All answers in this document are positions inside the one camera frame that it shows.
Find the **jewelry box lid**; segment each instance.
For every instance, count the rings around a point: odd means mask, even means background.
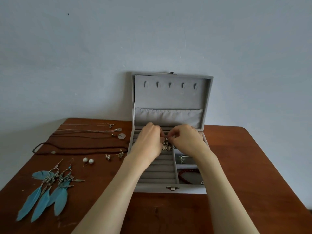
[[[163,130],[190,124],[204,130],[213,76],[132,73],[132,128],[151,121]]]

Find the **blue feather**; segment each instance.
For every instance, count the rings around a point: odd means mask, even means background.
[[[49,174],[49,171],[38,171],[33,173],[33,178],[37,180],[44,180]],[[50,177],[54,177],[54,173],[50,172]]]
[[[38,198],[40,196],[41,187],[42,187],[42,184],[33,193],[31,193],[27,197],[27,200],[25,201],[23,207],[21,208],[20,211],[18,211],[18,217],[17,217],[16,221],[20,221],[33,208],[33,206],[35,205],[35,203],[37,202],[37,200],[38,200]]]
[[[30,222],[34,222],[35,220],[37,220],[37,218],[39,218],[41,216],[41,214],[43,213],[43,211],[46,208],[46,205],[48,204],[49,200],[50,200],[50,189],[48,189],[40,198],[35,211],[33,213],[33,216],[30,220]]]
[[[60,192],[62,191],[62,189],[61,189],[62,186],[67,186],[67,185],[69,185],[70,182],[71,182],[70,180],[64,181],[64,182],[62,182],[62,184],[60,186],[56,187],[56,189],[50,195],[50,200],[49,200],[49,203],[47,204],[47,207],[49,207],[50,205],[52,205],[56,201],[57,197],[59,196]]]
[[[55,204],[54,204],[54,215],[59,216],[60,213],[63,211],[67,202],[67,190],[65,188],[61,188],[61,192],[57,197]]]

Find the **gray velvet jewelry box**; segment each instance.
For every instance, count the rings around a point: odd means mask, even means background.
[[[189,124],[203,134],[212,76],[132,73],[132,133],[129,151],[147,122],[159,125],[165,133],[174,126]],[[190,157],[181,162],[179,150],[163,150],[143,172],[135,192],[150,193],[206,193],[199,173],[182,176],[192,185],[179,181],[182,169],[197,169]]]

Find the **hand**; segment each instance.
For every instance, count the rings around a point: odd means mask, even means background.
[[[210,150],[202,135],[189,125],[175,126],[168,133],[167,138],[179,151],[191,157],[196,157],[206,150]]]
[[[132,160],[136,169],[142,169],[141,172],[143,172],[158,157],[164,141],[163,130],[149,122],[142,128],[130,154],[126,157]]]

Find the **white wall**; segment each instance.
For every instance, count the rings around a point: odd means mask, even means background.
[[[206,124],[245,127],[312,208],[311,4],[1,0],[0,188],[63,119],[130,120],[126,72],[174,71],[215,76]]]

